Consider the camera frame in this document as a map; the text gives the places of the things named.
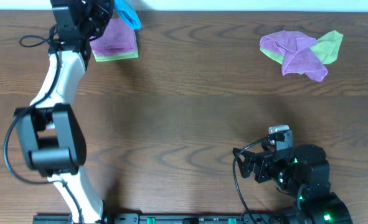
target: blue cloth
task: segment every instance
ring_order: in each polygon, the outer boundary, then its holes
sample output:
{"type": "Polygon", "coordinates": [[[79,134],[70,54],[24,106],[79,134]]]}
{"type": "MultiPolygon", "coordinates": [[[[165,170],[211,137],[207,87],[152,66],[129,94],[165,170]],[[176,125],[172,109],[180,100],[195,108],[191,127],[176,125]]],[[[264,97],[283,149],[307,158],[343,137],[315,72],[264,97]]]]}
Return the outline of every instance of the blue cloth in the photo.
{"type": "Polygon", "coordinates": [[[129,27],[132,29],[141,28],[141,21],[128,0],[115,0],[115,10],[129,27]]]}

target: purple cloth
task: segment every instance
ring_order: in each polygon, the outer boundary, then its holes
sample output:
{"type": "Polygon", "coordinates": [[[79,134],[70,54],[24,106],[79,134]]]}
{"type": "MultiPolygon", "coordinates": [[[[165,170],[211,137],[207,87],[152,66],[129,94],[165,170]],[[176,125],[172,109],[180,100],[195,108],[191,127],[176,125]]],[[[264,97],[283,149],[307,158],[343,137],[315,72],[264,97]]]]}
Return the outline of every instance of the purple cloth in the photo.
{"type": "Polygon", "coordinates": [[[321,82],[328,70],[309,49],[316,39],[298,31],[279,31],[261,38],[260,46],[284,55],[282,74],[305,73],[308,78],[321,82]]]}
{"type": "Polygon", "coordinates": [[[137,50],[135,32],[122,19],[111,19],[103,36],[90,42],[97,55],[115,55],[137,50]]]}

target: microfiber towel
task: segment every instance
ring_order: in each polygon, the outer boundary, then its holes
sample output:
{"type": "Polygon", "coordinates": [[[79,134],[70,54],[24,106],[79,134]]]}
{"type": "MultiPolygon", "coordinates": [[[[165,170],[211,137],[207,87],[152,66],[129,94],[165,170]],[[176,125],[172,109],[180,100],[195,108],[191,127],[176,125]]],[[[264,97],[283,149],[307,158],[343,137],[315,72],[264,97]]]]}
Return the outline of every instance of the microfiber towel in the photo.
{"type": "MultiPolygon", "coordinates": [[[[310,49],[319,58],[322,64],[328,65],[337,60],[342,39],[343,35],[333,30],[319,38],[317,44],[310,49]]],[[[272,60],[280,64],[283,63],[284,56],[282,54],[274,53],[263,47],[260,47],[260,50],[272,60]]]]}
{"type": "Polygon", "coordinates": [[[337,60],[342,40],[343,35],[338,31],[333,30],[319,38],[318,43],[310,49],[323,64],[329,65],[337,60]]]}
{"type": "Polygon", "coordinates": [[[94,54],[95,60],[97,62],[109,62],[111,60],[123,60],[129,58],[138,58],[138,50],[132,52],[122,53],[122,54],[111,54],[111,55],[97,55],[94,54]]]}
{"type": "Polygon", "coordinates": [[[283,55],[282,74],[305,73],[317,82],[323,81],[328,70],[310,47],[317,44],[315,38],[298,31],[279,31],[261,38],[260,46],[283,55]]]}
{"type": "Polygon", "coordinates": [[[122,54],[137,50],[135,31],[121,18],[111,19],[103,36],[90,42],[94,54],[122,54]]]}
{"type": "Polygon", "coordinates": [[[115,10],[132,29],[141,28],[141,21],[128,0],[115,0],[115,10]]]}

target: white wall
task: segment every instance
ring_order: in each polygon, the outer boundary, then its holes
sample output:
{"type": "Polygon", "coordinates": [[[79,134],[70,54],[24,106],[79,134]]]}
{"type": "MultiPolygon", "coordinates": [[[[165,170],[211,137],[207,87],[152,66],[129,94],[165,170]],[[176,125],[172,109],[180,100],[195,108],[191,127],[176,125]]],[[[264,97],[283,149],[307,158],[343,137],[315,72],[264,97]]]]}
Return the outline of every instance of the white wall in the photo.
{"type": "MultiPolygon", "coordinates": [[[[137,10],[368,12],[368,0],[130,0],[137,10]]],[[[51,9],[49,0],[0,0],[0,9],[51,9]]]]}

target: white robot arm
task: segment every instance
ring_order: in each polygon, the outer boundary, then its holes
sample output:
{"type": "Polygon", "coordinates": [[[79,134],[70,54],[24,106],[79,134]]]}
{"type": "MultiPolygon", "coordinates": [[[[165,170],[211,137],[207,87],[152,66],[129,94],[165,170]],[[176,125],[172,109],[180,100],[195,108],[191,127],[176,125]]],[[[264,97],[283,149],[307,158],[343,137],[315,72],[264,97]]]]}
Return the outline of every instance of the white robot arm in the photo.
{"type": "Polygon", "coordinates": [[[59,38],[49,39],[47,76],[30,107],[16,110],[16,130],[26,165],[56,186],[71,209],[72,221],[103,223],[103,201],[83,166],[87,149],[72,106],[90,59],[90,37],[102,36],[114,2],[51,0],[51,4],[59,38]],[[55,129],[56,136],[39,137],[37,132],[45,129],[55,129]]]}

